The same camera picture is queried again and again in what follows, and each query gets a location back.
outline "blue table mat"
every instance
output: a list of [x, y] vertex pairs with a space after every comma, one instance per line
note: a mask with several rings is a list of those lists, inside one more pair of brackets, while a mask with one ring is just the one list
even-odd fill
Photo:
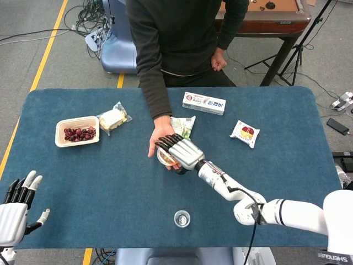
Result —
[[[223, 116], [181, 107], [184, 92], [226, 99]], [[170, 88], [175, 117], [196, 116], [192, 141], [206, 158], [267, 201], [300, 200], [322, 206], [340, 188], [315, 105], [304, 87]], [[63, 119], [98, 115], [121, 101], [133, 120], [96, 144], [58, 148], [55, 126]], [[260, 134], [255, 148], [229, 137], [241, 120]], [[196, 172], [179, 176], [147, 158], [153, 130], [140, 89], [44, 89], [31, 92], [0, 182], [4, 194], [15, 178], [35, 169], [44, 176], [29, 222], [51, 209], [45, 226], [20, 248], [244, 247], [252, 226], [233, 216], [224, 200]], [[191, 223], [176, 227], [174, 213]], [[254, 246], [326, 246], [327, 237], [278, 225], [258, 227]]]

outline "smartphone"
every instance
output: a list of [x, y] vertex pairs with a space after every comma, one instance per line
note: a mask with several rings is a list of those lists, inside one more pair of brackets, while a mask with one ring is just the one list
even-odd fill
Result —
[[346, 135], [349, 131], [349, 129], [346, 126], [340, 124], [338, 121], [332, 118], [330, 118], [326, 124], [343, 135]]

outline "human hand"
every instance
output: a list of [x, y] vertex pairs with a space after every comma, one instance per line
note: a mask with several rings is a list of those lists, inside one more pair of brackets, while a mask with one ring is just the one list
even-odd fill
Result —
[[[160, 116], [154, 120], [154, 130], [152, 136], [149, 140], [149, 150], [148, 150], [148, 157], [152, 157], [154, 151], [156, 149], [155, 142], [159, 141], [158, 138], [165, 137], [167, 134], [172, 135], [174, 134], [174, 129], [170, 124], [170, 117], [169, 115]], [[172, 167], [165, 166], [168, 170], [171, 170]], [[173, 166], [174, 169], [180, 168], [181, 165], [178, 163]]]
[[227, 66], [227, 62], [223, 58], [223, 52], [224, 50], [217, 48], [211, 57], [211, 66], [215, 71], [220, 71]]

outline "plastic container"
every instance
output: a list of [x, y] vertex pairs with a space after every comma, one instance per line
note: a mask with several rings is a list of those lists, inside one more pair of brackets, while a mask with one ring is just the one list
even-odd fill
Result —
[[160, 163], [164, 164], [165, 166], [174, 166], [178, 162], [175, 160], [171, 154], [165, 152], [163, 149], [158, 148], [157, 150], [157, 158], [160, 161]]
[[[70, 129], [87, 129], [89, 127], [95, 129], [95, 136], [87, 141], [80, 142], [70, 142], [65, 140], [65, 128]], [[56, 133], [55, 133], [55, 144], [58, 147], [70, 147], [76, 145], [88, 145], [93, 144], [94, 142], [99, 141], [99, 120], [96, 116], [81, 117], [75, 119], [61, 120], [56, 124]]]

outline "gray floor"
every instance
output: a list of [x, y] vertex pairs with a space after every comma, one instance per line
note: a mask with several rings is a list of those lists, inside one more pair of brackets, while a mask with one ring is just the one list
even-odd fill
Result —
[[[80, 0], [69, 1], [66, 10], [81, 4]], [[316, 7], [311, 7], [315, 17], [324, 0], [318, 0]], [[54, 0], [1, 0], [0, 1], [0, 38], [40, 29], [51, 29], [62, 2]], [[312, 41], [315, 49], [304, 50], [303, 65], [299, 68], [314, 78], [328, 90], [342, 95], [352, 91], [353, 76], [353, 4], [339, 2], [330, 18]], [[74, 24], [77, 13], [67, 17], [69, 24]], [[32, 39], [49, 36], [41, 33], [18, 37], [12, 40]], [[31, 87], [39, 63], [47, 45], [47, 40], [0, 46], [0, 159], [2, 159], [14, 126], [19, 118], [23, 101]], [[279, 39], [236, 38], [229, 47], [229, 55], [244, 65], [257, 62], [277, 52], [281, 45]], [[229, 59], [225, 72], [238, 86], [258, 86], [263, 74], [251, 74]], [[254, 67], [252, 71], [265, 72], [264, 65]], [[40, 78], [38, 89], [43, 88], [99, 88], [116, 87], [117, 75], [104, 72], [100, 62], [91, 59], [82, 37], [75, 33], [65, 33], [55, 39], [46, 66]], [[124, 87], [137, 87], [136, 76], [127, 75]], [[296, 85], [309, 87], [317, 96], [317, 102], [329, 106], [333, 101], [313, 81], [298, 75]], [[332, 110], [320, 108], [322, 116], [335, 114]], [[336, 120], [353, 128], [353, 118], [346, 114], [335, 117]], [[353, 138], [342, 136], [324, 126], [329, 145], [333, 151], [353, 151]], [[276, 248], [273, 249], [278, 265], [315, 264], [313, 248]], [[84, 250], [36, 250], [19, 251], [16, 264], [81, 264]]]

